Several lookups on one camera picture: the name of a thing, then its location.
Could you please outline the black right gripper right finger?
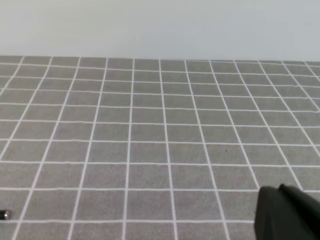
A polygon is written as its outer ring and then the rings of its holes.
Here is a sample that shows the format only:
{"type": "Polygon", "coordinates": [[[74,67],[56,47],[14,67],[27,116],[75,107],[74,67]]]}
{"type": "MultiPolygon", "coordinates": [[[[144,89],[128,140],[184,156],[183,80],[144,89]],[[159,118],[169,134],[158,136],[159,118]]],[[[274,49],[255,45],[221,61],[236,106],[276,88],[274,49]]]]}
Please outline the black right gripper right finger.
{"type": "Polygon", "coordinates": [[[294,186],[281,184],[278,190],[287,197],[297,211],[299,218],[304,221],[316,239],[319,240],[320,202],[294,186]]]}

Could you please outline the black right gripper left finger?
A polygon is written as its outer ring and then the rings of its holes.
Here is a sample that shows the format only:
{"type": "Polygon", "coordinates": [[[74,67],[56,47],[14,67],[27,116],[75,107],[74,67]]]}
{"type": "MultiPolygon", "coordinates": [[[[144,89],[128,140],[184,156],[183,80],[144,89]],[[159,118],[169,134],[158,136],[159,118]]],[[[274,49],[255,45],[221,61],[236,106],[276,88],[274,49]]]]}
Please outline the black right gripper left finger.
{"type": "Polygon", "coordinates": [[[287,197],[271,186],[263,186],[258,192],[254,232],[257,240],[315,239],[287,197]]]}

